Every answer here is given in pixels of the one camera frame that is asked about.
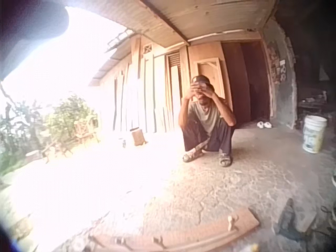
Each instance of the dark pants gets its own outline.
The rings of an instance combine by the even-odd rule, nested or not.
[[[206,151],[219,151],[231,155],[231,139],[234,128],[220,118],[213,129]],[[206,141],[208,135],[198,119],[189,119],[185,130],[183,130],[185,151],[190,151],[198,144]]]

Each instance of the window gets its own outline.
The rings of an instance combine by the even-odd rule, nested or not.
[[[152,44],[143,46],[143,54],[150,53],[152,51]]]

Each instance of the wooden chair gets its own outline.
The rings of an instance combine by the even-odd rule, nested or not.
[[[95,138],[96,141],[99,143],[99,139],[96,134],[96,129],[93,125],[93,119],[95,117],[92,115],[89,115],[86,117],[85,120],[75,121],[75,131],[76,131],[76,137],[79,139],[80,144],[85,144],[86,146],[86,139],[87,138]]]

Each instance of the man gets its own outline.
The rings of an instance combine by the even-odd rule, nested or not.
[[[193,78],[185,97],[182,98],[178,124],[183,131],[184,162],[203,155],[202,150],[219,151],[219,164],[232,164],[231,138],[236,124],[235,116],[225,100],[215,93],[207,77]]]

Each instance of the ground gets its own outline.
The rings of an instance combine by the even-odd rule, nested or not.
[[[35,161],[7,174],[3,180],[12,186],[0,193],[8,200],[8,213],[2,214],[7,227],[30,214],[31,232],[22,244],[32,248],[34,240],[37,251],[71,252],[79,240],[87,242],[88,234],[158,235],[249,207],[260,227],[222,251],[236,252],[251,243],[259,243],[261,252],[304,251],[303,243],[271,231],[287,199],[295,201],[298,225],[315,212],[317,225],[322,224],[326,214],[320,206],[331,208],[336,200],[331,182],[336,149],[328,138],[321,153],[310,154],[297,131],[239,129],[233,137],[234,162],[225,169],[216,153],[183,163],[179,132],[146,139],[148,144],[137,148],[128,141],[125,149],[106,140],[70,158],[47,165]],[[312,244],[326,240],[316,235]]]

